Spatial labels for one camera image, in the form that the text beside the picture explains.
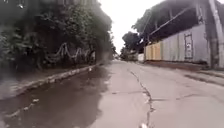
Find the street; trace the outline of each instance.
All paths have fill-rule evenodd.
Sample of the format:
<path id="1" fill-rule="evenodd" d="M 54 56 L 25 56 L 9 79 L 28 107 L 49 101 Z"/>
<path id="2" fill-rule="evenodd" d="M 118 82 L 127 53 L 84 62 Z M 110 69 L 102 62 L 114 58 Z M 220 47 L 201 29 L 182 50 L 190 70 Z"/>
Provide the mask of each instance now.
<path id="1" fill-rule="evenodd" d="M 223 87 L 117 60 L 0 101 L 0 128 L 223 128 L 223 119 Z"/>

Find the corrugated metal wall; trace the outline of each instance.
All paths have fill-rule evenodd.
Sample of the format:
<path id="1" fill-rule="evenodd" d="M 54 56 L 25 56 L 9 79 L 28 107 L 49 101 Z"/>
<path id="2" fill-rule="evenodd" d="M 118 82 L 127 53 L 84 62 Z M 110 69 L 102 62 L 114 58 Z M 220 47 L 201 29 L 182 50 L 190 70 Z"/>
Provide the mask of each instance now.
<path id="1" fill-rule="evenodd" d="M 210 63 L 209 51 L 202 24 L 146 46 L 145 59 Z"/>

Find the overcast sky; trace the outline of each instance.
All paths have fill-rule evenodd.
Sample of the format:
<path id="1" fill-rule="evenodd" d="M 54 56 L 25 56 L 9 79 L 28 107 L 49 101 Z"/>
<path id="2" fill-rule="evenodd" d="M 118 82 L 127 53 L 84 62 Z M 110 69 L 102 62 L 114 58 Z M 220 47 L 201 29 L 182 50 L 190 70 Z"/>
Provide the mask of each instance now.
<path id="1" fill-rule="evenodd" d="M 102 9 L 113 20 L 112 32 L 114 45 L 120 53 L 124 45 L 122 36 L 131 30 L 131 26 L 140 18 L 146 9 L 162 2 L 163 0 L 98 0 Z"/>

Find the vegetation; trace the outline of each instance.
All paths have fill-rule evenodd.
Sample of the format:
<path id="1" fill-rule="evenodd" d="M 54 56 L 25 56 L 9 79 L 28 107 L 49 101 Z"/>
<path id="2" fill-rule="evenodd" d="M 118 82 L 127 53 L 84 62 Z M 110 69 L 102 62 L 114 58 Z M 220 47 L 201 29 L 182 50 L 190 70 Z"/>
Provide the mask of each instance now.
<path id="1" fill-rule="evenodd" d="M 136 29 L 138 33 L 144 33 L 144 29 L 147 25 L 149 18 L 151 17 L 151 10 L 147 9 L 144 15 L 137 20 L 137 22 L 132 26 L 133 29 Z"/>
<path id="2" fill-rule="evenodd" d="M 100 60 L 103 52 L 114 50 L 108 33 L 111 22 L 105 23 L 82 5 L 34 1 L 2 33 L 2 66 L 16 71 L 73 66 L 93 62 L 94 53 Z"/>
<path id="3" fill-rule="evenodd" d="M 126 33 L 123 38 L 125 42 L 125 48 L 127 50 L 137 50 L 138 45 L 140 44 L 140 37 L 138 33 L 128 32 Z"/>

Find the wall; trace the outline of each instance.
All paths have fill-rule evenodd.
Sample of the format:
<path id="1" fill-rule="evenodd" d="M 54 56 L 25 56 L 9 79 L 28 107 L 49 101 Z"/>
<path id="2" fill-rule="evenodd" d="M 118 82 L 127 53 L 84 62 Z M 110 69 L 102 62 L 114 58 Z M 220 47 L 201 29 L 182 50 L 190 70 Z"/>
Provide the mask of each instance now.
<path id="1" fill-rule="evenodd" d="M 144 61 L 144 54 L 138 54 L 138 61 L 143 62 Z"/>
<path id="2" fill-rule="evenodd" d="M 145 59 L 210 63 L 209 51 L 205 25 L 201 24 L 146 46 Z"/>

